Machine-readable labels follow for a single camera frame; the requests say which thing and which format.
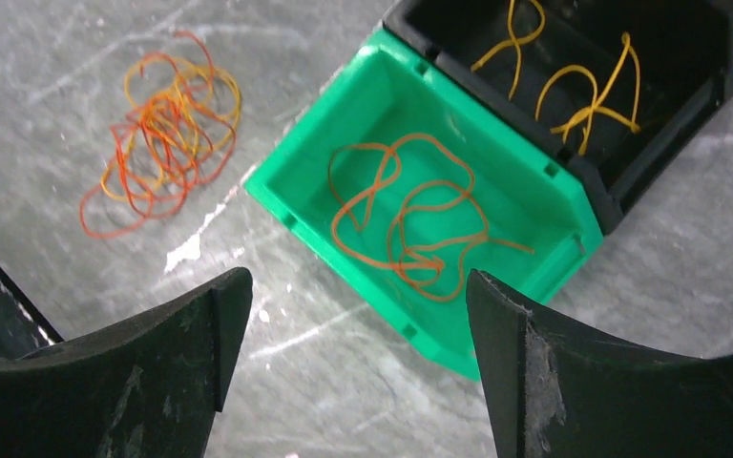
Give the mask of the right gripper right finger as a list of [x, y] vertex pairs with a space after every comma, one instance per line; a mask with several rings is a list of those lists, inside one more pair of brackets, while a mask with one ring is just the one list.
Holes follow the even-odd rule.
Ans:
[[631, 343], [487, 272], [467, 281], [500, 457], [733, 457], [733, 354]]

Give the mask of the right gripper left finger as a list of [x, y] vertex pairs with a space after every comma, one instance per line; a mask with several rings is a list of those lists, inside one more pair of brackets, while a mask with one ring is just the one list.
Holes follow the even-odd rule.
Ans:
[[234, 268], [128, 319], [0, 358], [0, 457], [200, 457], [253, 301]]

